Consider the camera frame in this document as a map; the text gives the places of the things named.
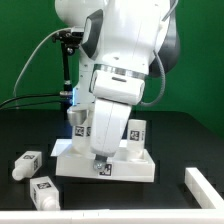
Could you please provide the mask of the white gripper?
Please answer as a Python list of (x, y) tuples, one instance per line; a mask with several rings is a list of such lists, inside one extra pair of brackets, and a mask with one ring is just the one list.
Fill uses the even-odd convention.
[(96, 70), (91, 90), (96, 97), (91, 128), (91, 151), (96, 154), (93, 168), (104, 170), (106, 157), (113, 157), (119, 148), (131, 109), (142, 96), (142, 79)]

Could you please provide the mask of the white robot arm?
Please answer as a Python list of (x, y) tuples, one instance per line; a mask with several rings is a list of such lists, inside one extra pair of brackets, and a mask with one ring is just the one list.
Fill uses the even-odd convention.
[[(93, 111), (90, 152), (102, 170), (114, 157), (145, 77), (163, 77), (179, 53), (175, 9), (179, 0), (55, 0), (58, 17), (79, 44), (78, 108)], [(158, 69), (150, 70), (153, 63)]]

